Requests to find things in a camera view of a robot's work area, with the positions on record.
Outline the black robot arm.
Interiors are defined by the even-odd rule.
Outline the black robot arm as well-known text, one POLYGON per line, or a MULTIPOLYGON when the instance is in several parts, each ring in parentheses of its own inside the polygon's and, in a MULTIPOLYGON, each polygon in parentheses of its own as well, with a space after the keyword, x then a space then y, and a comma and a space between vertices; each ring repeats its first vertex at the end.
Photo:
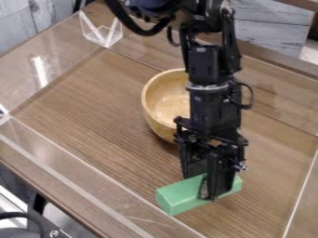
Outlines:
POLYGON ((203 175, 197 196, 216 200, 231 191, 246 169, 248 140, 239 134, 247 87, 242 70, 235 15, 228 0, 103 0, 123 25, 140 36, 167 33, 181 49, 187 74, 188 116, 176 116, 173 140, 183 177, 203 175))

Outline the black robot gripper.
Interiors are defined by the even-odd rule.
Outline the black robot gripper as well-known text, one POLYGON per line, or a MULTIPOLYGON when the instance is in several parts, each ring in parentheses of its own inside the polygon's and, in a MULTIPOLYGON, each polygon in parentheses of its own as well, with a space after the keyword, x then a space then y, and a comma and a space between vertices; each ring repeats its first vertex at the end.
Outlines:
POLYGON ((244 86, 254 93, 248 85, 234 81, 212 90, 188 88, 189 117, 173 119, 183 178, 206 172, 197 193, 202 200, 216 201, 228 193, 236 173, 247 169, 244 147, 248 140, 238 129, 240 111, 252 108, 254 98, 248 104, 242 104, 244 86))

